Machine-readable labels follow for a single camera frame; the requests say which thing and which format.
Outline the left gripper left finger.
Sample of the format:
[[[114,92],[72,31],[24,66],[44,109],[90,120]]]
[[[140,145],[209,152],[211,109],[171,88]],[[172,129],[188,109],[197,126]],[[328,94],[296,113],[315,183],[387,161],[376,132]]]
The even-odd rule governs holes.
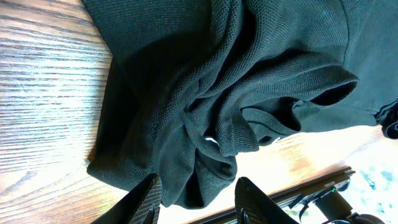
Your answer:
[[[162,181],[149,174],[92,224],[157,224],[161,199]]]

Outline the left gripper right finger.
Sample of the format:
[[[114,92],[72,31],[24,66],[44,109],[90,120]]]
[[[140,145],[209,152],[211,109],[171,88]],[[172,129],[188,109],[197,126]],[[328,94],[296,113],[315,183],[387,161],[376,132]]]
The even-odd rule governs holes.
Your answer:
[[[299,224],[247,177],[238,179],[234,195],[239,224]]]

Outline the black t-shirt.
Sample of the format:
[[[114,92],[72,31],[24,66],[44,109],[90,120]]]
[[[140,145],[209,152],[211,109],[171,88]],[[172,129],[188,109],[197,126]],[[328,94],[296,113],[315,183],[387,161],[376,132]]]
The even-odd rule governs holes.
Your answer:
[[[296,133],[381,125],[397,138],[397,1],[85,0],[110,49],[88,166],[162,203],[208,206],[236,156]]]

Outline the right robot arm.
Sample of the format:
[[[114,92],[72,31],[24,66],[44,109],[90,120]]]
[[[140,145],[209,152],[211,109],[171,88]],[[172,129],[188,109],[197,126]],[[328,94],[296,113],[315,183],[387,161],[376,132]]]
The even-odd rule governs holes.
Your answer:
[[[329,187],[309,197],[303,203],[303,209],[299,213],[300,221],[302,221],[302,216],[310,202],[314,203],[328,219],[323,224],[384,224],[380,218],[374,215],[353,213],[352,206],[339,194],[336,187]]]

